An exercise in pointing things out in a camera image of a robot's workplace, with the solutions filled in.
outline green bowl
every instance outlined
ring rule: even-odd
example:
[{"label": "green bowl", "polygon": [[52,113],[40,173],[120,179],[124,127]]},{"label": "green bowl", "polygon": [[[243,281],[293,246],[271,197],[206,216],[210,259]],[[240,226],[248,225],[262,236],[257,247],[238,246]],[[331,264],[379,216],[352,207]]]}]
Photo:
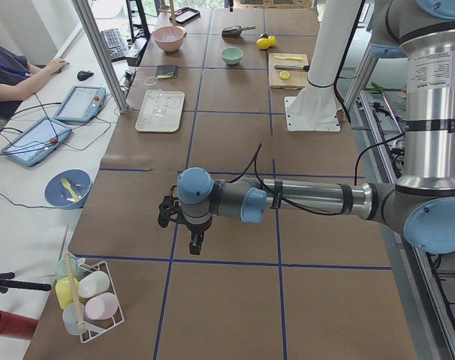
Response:
[{"label": "green bowl", "polygon": [[243,55],[243,51],[238,47],[228,47],[221,51],[222,59],[228,65],[239,64]]}]

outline tablet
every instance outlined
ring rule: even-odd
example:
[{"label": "tablet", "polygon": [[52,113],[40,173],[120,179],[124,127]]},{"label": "tablet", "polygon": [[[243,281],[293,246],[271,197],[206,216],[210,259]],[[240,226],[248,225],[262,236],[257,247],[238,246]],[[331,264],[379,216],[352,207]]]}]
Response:
[{"label": "tablet", "polygon": [[89,122],[99,113],[105,97],[105,88],[73,86],[53,118],[60,122]]},{"label": "tablet", "polygon": [[44,116],[5,146],[1,153],[25,167],[33,167],[65,141],[71,132],[66,124]]}]

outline clear glass cup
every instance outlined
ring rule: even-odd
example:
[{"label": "clear glass cup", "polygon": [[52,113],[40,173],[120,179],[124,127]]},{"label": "clear glass cup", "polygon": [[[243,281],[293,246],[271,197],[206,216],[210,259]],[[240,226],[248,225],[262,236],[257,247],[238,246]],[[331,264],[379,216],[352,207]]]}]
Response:
[{"label": "clear glass cup", "polygon": [[152,111],[154,116],[166,115],[166,109],[160,105],[159,99],[162,97],[162,90],[159,87],[158,79],[155,76],[150,76],[144,80],[144,88],[147,96],[155,101],[155,108]]}]

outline white table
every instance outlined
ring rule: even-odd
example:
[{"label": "white table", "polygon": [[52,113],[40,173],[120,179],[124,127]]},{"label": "white table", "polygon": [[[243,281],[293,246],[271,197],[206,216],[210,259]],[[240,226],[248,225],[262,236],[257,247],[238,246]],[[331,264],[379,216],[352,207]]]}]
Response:
[{"label": "white table", "polygon": [[[73,38],[74,35],[59,51],[61,54],[68,48],[65,59],[71,65],[60,74],[53,75],[38,92],[38,98],[43,104],[61,102],[74,85],[103,86],[109,93],[87,36],[82,33],[69,48],[68,43]],[[121,80],[128,69],[127,63],[118,61],[113,65]],[[77,72],[86,69],[95,75],[86,81],[78,81]],[[39,100],[31,96],[23,102],[20,110],[39,105]],[[49,116],[55,110],[56,107],[46,107]],[[14,116],[7,126],[24,131],[42,116],[44,111],[41,108],[28,110]],[[95,118],[87,125],[73,130],[66,141],[68,145],[81,149],[106,131],[85,150],[77,151],[60,145],[42,163],[32,168],[25,168],[1,156],[0,192],[15,203],[48,206],[49,203],[44,199],[44,188],[56,174],[69,169],[82,169],[94,181],[119,117],[111,96],[107,97],[107,104],[98,117],[104,121]],[[11,130],[2,133],[10,140],[18,136],[18,133]],[[7,140],[0,136],[0,150],[7,144]],[[82,209],[23,208],[11,205],[0,196],[0,272],[15,272],[17,276],[14,280],[52,284],[58,258],[67,247],[81,212]],[[42,291],[10,289],[6,294],[0,294],[0,310],[38,319],[48,295],[48,292]],[[25,340],[0,337],[0,359],[22,359],[28,345],[29,342]]]}]

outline yellow lemon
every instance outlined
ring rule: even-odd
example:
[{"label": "yellow lemon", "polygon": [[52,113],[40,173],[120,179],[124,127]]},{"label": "yellow lemon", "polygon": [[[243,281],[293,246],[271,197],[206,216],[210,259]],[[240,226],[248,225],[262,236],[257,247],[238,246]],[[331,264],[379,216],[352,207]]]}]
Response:
[{"label": "yellow lemon", "polygon": [[270,47],[276,46],[276,36],[269,36],[267,40],[270,42]]},{"label": "yellow lemon", "polygon": [[258,41],[256,41],[256,45],[261,50],[267,50],[267,49],[270,48],[271,43],[270,43],[270,41],[268,39],[263,37],[261,39],[258,39]]}]

